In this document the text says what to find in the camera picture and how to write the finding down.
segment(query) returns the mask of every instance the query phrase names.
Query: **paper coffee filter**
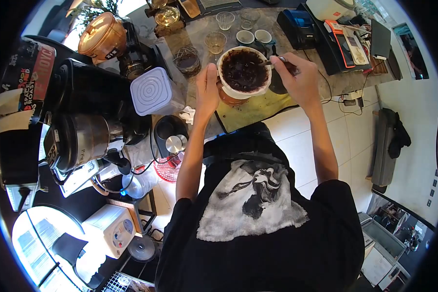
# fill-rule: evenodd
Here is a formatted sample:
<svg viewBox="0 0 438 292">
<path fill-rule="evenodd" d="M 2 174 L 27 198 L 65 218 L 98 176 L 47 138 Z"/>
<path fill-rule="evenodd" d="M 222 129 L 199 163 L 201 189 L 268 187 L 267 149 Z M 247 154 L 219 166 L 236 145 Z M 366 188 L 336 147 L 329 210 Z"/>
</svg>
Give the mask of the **paper coffee filter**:
<svg viewBox="0 0 438 292">
<path fill-rule="evenodd" d="M 247 99 L 250 96 L 257 96 L 257 95 L 264 94 L 268 90 L 269 85 L 271 84 L 271 66 L 265 66 L 266 72 L 268 73 L 268 79 L 266 80 L 266 83 L 263 86 L 255 89 L 253 91 L 243 92 L 243 91 L 235 90 L 230 85 L 228 85 L 227 82 L 224 80 L 224 77 L 222 75 L 222 69 L 221 69 L 222 68 L 222 60 L 226 56 L 228 56 L 230 52 L 232 52 L 234 50 L 251 51 L 251 52 L 256 53 L 263 62 L 268 61 L 267 58 L 260 51 L 255 50 L 253 48 L 239 46 L 239 47 L 235 47 L 235 48 L 231 48 L 231 49 L 227 50 L 224 54 L 221 55 L 221 57 L 219 58 L 218 63 L 217 63 L 219 78 L 220 78 L 222 85 L 223 85 L 223 87 L 222 87 L 223 91 L 227 95 L 229 95 L 230 97 L 238 99 L 238 100 Z"/>
</svg>

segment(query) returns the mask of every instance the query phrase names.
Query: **white tile floor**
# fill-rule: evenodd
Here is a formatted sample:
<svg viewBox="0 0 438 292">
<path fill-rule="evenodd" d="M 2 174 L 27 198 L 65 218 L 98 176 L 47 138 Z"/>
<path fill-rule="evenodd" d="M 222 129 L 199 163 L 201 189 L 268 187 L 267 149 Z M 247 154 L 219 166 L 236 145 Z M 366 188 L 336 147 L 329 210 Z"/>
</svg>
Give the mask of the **white tile floor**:
<svg viewBox="0 0 438 292">
<path fill-rule="evenodd" d="M 323 105 L 329 135 L 339 165 L 339 179 L 351 186 L 357 211 L 366 211 L 371 200 L 371 182 L 365 177 L 371 162 L 374 119 L 372 111 L 379 105 L 374 87 L 364 89 L 364 108 L 356 114 L 343 113 L 339 104 L 329 102 Z M 357 107 L 344 107 L 352 112 Z M 278 114 L 264 123 L 268 126 L 276 144 L 284 151 L 295 172 L 295 187 L 306 198 L 310 198 L 318 186 L 316 180 L 310 122 L 301 108 Z M 200 187 L 203 187 L 204 170 Z M 158 217 L 153 226 L 161 230 L 169 223 L 175 206 L 175 184 L 161 182 L 154 188 Z"/>
</svg>

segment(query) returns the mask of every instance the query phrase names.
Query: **fingers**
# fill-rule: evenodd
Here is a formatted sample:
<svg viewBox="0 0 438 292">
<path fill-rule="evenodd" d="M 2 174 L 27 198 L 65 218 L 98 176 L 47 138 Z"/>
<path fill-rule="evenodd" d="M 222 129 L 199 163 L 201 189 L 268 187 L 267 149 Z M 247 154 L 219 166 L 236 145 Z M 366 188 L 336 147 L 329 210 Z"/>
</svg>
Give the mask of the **fingers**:
<svg viewBox="0 0 438 292">
<path fill-rule="evenodd" d="M 301 57 L 291 53 L 287 52 L 282 55 L 288 62 L 291 62 L 294 65 L 301 65 L 303 63 L 308 63 L 309 61 L 302 59 Z"/>
<path fill-rule="evenodd" d="M 279 73 L 279 75 L 281 76 L 282 83 L 284 85 L 291 84 L 291 82 L 293 81 L 294 78 L 293 78 L 292 74 L 289 73 L 289 71 L 285 67 L 284 63 L 275 55 L 272 55 L 269 58 L 269 60 L 274 65 L 274 68 L 276 69 L 277 73 Z"/>
<path fill-rule="evenodd" d="M 196 76 L 196 87 L 201 91 L 206 91 L 206 76 L 208 73 L 208 67 L 203 68 Z"/>
<path fill-rule="evenodd" d="M 216 65 L 209 63 L 206 74 L 206 90 L 213 90 L 216 88 L 217 75 L 218 71 L 216 69 Z"/>
</svg>

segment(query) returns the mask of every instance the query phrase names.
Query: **counter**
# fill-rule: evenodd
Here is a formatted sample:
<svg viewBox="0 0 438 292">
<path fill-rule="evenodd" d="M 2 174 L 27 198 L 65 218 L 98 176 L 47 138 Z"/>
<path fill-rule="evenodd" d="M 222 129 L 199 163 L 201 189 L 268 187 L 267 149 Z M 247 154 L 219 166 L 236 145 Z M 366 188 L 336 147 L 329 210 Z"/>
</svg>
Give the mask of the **counter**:
<svg viewBox="0 0 438 292">
<path fill-rule="evenodd" d="M 193 46 L 195 47 L 201 58 L 201 65 L 204 68 L 208 63 L 216 63 L 219 55 L 213 55 L 209 53 L 205 44 L 204 38 L 211 31 L 221 31 L 227 37 L 227 43 L 224 51 L 236 47 L 237 42 L 235 35 L 238 31 L 242 30 L 240 27 L 240 17 L 239 11 L 234 11 L 235 21 L 232 27 L 227 31 L 222 31 L 219 29 L 215 15 L 210 15 L 203 17 L 198 20 L 191 21 L 187 23 L 187 26 L 181 30 L 175 32 L 174 34 L 158 39 L 154 35 L 154 28 L 156 23 L 153 17 L 148 18 L 144 12 L 147 6 L 143 6 L 128 15 L 135 28 L 139 30 L 140 41 L 146 45 L 156 44 L 164 59 L 166 60 L 167 66 L 172 74 L 174 82 L 180 87 L 182 93 L 186 96 L 186 104 L 192 108 L 196 107 L 196 87 L 195 87 L 195 77 L 185 78 L 182 73 L 175 67 L 172 62 L 173 54 L 175 54 L 182 46 Z M 257 29 L 265 29 L 270 32 L 273 39 L 276 40 L 276 52 L 278 55 L 284 54 L 286 52 L 292 51 L 294 54 L 301 58 L 306 58 L 302 50 L 293 50 L 291 43 L 287 39 L 286 35 L 282 31 L 279 24 L 277 24 L 276 19 L 279 12 L 285 8 L 259 8 L 261 17 L 257 24 L 252 29 L 254 32 Z M 318 69 L 328 80 L 332 96 L 338 96 L 344 93 L 349 93 L 351 91 L 362 89 L 366 76 L 362 72 L 350 72 L 341 73 L 332 76 L 326 74 L 326 70 L 321 62 L 321 59 L 316 52 L 313 50 L 306 50 L 306 54 L 310 61 L 315 62 L 318 65 Z M 101 67 L 106 68 L 111 71 L 119 71 L 119 65 L 117 60 L 110 60 L 100 64 Z M 377 85 L 384 82 L 389 82 L 394 80 L 391 73 L 381 74 L 381 75 L 369 75 L 365 87 Z M 318 79 L 319 93 L 321 99 L 327 99 L 330 97 L 330 91 L 328 84 L 325 79 L 319 75 Z M 161 118 L 161 116 L 153 115 L 153 125 Z M 205 138 L 214 137 L 218 134 L 223 133 L 222 127 L 217 120 L 216 116 L 213 115 L 209 121 L 206 128 Z M 153 151 L 155 155 L 158 155 L 156 145 L 153 140 Z M 149 139 L 144 139 L 140 143 L 134 146 L 128 146 L 124 151 L 125 155 L 130 159 L 134 167 L 147 164 L 152 161 L 152 153 L 150 150 Z M 103 170 L 101 174 L 101 179 L 107 179 L 117 174 L 116 167 L 112 166 L 108 169 Z"/>
</svg>

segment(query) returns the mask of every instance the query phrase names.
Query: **copper canister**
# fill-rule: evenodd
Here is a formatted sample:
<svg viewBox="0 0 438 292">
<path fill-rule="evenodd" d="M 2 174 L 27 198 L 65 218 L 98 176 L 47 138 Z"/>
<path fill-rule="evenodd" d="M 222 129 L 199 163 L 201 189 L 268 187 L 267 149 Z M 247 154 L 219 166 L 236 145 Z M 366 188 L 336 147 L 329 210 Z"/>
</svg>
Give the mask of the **copper canister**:
<svg viewBox="0 0 438 292">
<path fill-rule="evenodd" d="M 96 60 L 109 60 L 122 55 L 127 35 L 122 20 L 104 12 L 91 21 L 79 38 L 78 53 Z"/>
</svg>

